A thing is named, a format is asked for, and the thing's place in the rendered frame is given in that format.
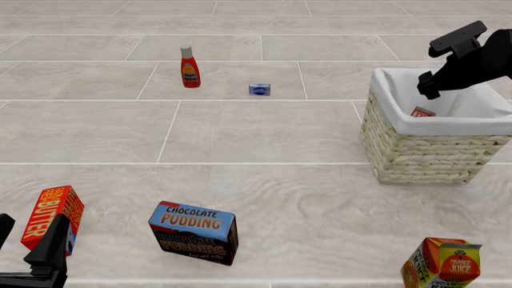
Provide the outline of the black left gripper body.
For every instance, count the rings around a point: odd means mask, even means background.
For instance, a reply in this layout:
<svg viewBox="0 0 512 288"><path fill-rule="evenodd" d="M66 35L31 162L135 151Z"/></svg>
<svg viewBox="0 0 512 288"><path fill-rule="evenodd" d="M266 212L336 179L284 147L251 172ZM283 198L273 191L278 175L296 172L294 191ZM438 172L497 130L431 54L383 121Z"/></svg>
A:
<svg viewBox="0 0 512 288"><path fill-rule="evenodd" d="M32 266L29 273L0 273L0 288L63 288L66 272Z"/></svg>

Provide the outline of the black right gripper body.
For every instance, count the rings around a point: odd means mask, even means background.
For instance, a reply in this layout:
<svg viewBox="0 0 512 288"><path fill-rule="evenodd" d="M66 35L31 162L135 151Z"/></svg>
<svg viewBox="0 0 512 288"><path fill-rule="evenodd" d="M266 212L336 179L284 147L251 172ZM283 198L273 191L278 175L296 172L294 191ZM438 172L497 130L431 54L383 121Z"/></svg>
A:
<svg viewBox="0 0 512 288"><path fill-rule="evenodd" d="M455 53L447 57L444 90L462 90L489 81L483 64L483 52L484 48L479 47L463 57Z"/></svg>

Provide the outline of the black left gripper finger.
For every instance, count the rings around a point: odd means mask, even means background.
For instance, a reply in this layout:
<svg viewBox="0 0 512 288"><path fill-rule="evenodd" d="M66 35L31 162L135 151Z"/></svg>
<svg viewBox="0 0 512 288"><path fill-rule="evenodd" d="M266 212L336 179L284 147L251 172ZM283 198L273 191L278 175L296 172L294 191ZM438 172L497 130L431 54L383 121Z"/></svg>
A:
<svg viewBox="0 0 512 288"><path fill-rule="evenodd" d="M8 214L0 214L0 249L9 237L15 224L15 220Z"/></svg>
<svg viewBox="0 0 512 288"><path fill-rule="evenodd" d="M68 217L58 214L36 247L23 260L29 263L32 269L67 270L66 244L69 227Z"/></svg>

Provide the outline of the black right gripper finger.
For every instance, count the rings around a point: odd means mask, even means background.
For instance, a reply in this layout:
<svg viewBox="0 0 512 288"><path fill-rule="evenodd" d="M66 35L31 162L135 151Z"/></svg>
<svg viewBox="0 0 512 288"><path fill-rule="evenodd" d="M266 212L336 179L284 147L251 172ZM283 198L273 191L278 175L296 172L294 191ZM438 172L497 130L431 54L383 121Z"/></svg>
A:
<svg viewBox="0 0 512 288"><path fill-rule="evenodd" d="M423 86L422 87L422 95L424 95L428 100L435 100L441 97L442 91L452 90L449 87L445 86Z"/></svg>
<svg viewBox="0 0 512 288"><path fill-rule="evenodd" d="M447 88L448 81L449 75L442 71L437 71L435 74L432 71L427 71L418 76L417 88Z"/></svg>

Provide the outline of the red and white milk carton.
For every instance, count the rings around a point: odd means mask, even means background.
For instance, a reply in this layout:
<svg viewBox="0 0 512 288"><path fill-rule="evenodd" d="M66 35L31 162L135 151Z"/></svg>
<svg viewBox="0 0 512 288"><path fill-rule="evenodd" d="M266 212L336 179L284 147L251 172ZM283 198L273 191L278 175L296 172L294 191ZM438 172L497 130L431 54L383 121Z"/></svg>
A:
<svg viewBox="0 0 512 288"><path fill-rule="evenodd" d="M422 107L416 106L411 113L411 117L420 118L420 117L435 117L436 113L430 110L426 110Z"/></svg>

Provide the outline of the white cloth basket liner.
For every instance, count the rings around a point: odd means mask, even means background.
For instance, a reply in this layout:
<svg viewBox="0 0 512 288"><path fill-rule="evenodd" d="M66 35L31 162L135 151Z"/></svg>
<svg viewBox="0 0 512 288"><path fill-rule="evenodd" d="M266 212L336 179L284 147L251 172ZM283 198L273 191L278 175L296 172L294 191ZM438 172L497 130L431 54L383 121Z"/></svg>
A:
<svg viewBox="0 0 512 288"><path fill-rule="evenodd" d="M464 90L442 91L428 100L418 92L418 76L427 69L377 68L370 91L398 134L414 136L512 135L512 104L493 88L480 83ZM416 106L435 117L411 117Z"/></svg>

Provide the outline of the woven wicker basket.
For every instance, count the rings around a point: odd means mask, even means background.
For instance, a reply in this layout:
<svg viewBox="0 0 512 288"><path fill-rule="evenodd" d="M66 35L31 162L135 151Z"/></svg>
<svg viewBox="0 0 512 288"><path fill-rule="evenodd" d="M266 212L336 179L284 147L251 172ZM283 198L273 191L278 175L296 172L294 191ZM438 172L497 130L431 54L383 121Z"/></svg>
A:
<svg viewBox="0 0 512 288"><path fill-rule="evenodd" d="M362 142L380 182L465 184L512 135L414 136L398 134L369 90Z"/></svg>

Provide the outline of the red butter box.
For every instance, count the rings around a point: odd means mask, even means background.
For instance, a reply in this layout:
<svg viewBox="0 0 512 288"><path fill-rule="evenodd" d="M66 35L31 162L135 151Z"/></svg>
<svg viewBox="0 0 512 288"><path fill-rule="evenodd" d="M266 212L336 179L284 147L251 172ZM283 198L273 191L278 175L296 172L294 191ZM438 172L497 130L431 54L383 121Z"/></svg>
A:
<svg viewBox="0 0 512 288"><path fill-rule="evenodd" d="M66 239L66 256L71 256L84 208L84 204L72 186L44 189L26 225L21 244L29 250L35 248L54 218L63 214L70 220Z"/></svg>

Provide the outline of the chocolate pudding box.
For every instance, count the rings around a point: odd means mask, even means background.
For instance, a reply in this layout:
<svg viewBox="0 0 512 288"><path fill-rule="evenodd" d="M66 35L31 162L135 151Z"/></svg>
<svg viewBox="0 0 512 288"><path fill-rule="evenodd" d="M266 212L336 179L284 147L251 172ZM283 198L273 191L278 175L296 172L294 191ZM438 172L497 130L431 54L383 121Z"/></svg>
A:
<svg viewBox="0 0 512 288"><path fill-rule="evenodd" d="M161 201L148 224L165 252L233 264L238 249L233 213Z"/></svg>

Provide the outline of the small blue and white box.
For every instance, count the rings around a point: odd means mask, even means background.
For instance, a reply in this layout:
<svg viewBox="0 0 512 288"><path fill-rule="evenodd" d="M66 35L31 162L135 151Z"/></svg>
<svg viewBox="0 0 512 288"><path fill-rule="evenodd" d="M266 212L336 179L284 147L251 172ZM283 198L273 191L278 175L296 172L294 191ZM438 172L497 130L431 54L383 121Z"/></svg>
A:
<svg viewBox="0 0 512 288"><path fill-rule="evenodd" d="M249 95L269 96L271 91L270 84L251 83L248 85Z"/></svg>

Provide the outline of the orange juice carton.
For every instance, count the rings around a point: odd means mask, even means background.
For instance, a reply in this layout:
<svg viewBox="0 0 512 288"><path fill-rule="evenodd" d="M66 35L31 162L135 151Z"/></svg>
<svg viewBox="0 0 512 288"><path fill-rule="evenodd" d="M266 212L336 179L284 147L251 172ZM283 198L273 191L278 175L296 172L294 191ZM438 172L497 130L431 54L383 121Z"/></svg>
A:
<svg viewBox="0 0 512 288"><path fill-rule="evenodd" d="M466 288L481 275L480 244L427 237L400 272L405 288Z"/></svg>

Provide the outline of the red ketchup bottle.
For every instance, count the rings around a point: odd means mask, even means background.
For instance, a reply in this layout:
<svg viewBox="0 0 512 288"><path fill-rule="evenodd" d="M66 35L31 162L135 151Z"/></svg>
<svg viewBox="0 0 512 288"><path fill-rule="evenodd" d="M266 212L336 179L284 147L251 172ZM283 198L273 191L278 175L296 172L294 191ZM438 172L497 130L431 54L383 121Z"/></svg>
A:
<svg viewBox="0 0 512 288"><path fill-rule="evenodd" d="M180 72L185 88L199 88L201 85L198 65L194 59L191 45L181 45Z"/></svg>

